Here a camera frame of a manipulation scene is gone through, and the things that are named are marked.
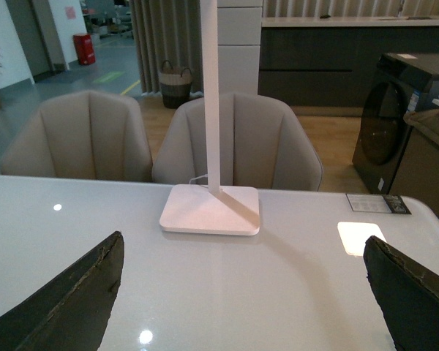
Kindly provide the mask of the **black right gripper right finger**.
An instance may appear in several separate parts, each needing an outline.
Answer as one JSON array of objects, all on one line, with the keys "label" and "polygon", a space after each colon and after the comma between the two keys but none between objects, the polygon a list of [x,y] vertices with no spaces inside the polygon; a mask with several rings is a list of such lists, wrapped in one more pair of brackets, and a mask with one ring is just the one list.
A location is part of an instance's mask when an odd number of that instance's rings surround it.
[{"label": "black right gripper right finger", "polygon": [[395,349],[439,350],[439,275],[376,236],[363,259]]}]

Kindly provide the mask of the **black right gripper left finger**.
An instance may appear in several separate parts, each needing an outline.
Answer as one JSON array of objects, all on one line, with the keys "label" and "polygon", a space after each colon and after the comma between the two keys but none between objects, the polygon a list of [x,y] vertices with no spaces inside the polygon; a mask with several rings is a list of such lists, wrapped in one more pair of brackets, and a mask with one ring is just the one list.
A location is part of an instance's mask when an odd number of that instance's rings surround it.
[{"label": "black right gripper left finger", "polygon": [[116,231],[0,316],[0,350],[98,350],[121,285]]}]

